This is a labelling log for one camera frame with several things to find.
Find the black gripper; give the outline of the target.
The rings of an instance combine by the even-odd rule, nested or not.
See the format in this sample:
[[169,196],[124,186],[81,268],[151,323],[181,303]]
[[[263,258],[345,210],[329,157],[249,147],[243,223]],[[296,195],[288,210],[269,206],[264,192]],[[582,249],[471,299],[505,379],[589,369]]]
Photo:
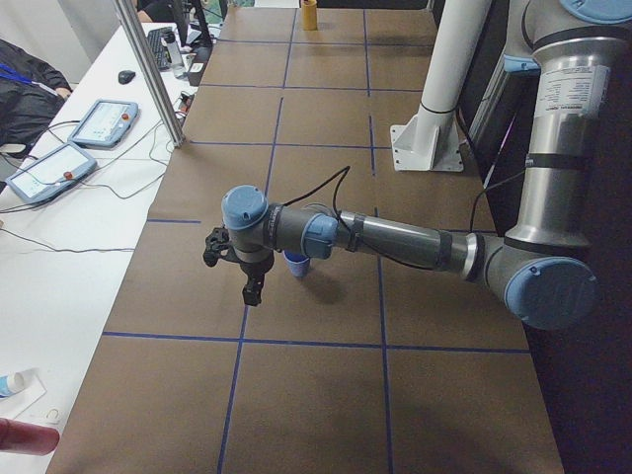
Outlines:
[[262,302],[263,284],[265,275],[269,272],[275,262],[273,255],[267,255],[263,260],[258,262],[244,262],[239,266],[242,272],[248,277],[248,281],[242,289],[242,296],[246,305],[258,306]]

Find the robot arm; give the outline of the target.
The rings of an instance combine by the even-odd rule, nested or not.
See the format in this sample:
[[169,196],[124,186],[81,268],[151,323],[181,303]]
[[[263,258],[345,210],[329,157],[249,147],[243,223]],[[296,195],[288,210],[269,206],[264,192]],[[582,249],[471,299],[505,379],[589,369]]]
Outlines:
[[227,192],[204,261],[239,265],[258,305],[275,252],[326,259],[336,247],[486,285],[523,323],[568,327],[588,315],[597,280],[580,229],[611,67],[631,41],[627,1],[513,1],[505,67],[539,76],[516,225],[503,237],[457,234],[361,213],[271,203],[253,186]]

